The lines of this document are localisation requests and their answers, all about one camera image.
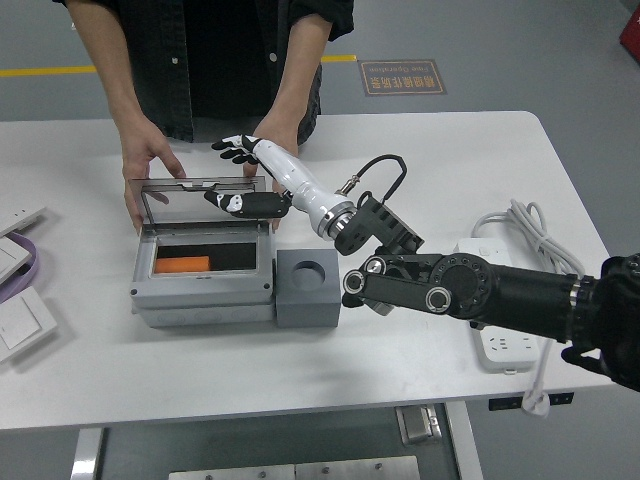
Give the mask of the person's left hand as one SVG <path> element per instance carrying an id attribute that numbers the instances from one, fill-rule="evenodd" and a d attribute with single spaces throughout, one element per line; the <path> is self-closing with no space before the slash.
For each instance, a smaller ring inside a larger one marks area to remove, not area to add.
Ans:
<path id="1" fill-rule="evenodd" d="M 279 145 L 281 148 L 287 150 L 291 155 L 298 156 L 298 124 L 295 121 L 288 119 L 284 114 L 270 112 L 262 119 L 253 132 L 254 137 L 270 140 L 273 143 Z M 245 163 L 243 165 L 243 174 L 245 177 L 253 177 L 258 170 L 257 165 L 251 165 Z M 276 193 L 282 194 L 284 187 L 282 187 L 277 181 L 273 180 L 272 190 Z M 271 219 L 270 225 L 272 232 L 276 232 L 279 228 L 281 219 Z"/>

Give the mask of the person's right hand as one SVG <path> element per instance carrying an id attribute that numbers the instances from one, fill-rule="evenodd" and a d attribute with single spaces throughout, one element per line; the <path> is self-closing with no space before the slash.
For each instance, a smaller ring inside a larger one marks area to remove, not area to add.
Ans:
<path id="1" fill-rule="evenodd" d="M 166 137 L 144 115 L 135 116 L 118 126 L 122 147 L 124 201 L 133 227 L 140 233 L 143 220 L 131 187 L 132 180 L 147 179 L 150 164 L 159 159 L 173 178 L 186 177 L 184 168 L 173 153 Z"/>

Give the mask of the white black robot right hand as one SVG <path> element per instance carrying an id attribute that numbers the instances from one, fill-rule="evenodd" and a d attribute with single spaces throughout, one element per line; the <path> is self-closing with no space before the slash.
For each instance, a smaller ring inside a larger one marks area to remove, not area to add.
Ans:
<path id="1" fill-rule="evenodd" d="M 213 143 L 212 148 L 234 163 L 260 164 L 285 189 L 292 206 L 308 214 L 312 229 L 325 240 L 335 240 L 356 213 L 344 194 L 331 192 L 298 158 L 270 140 L 235 135 Z"/>

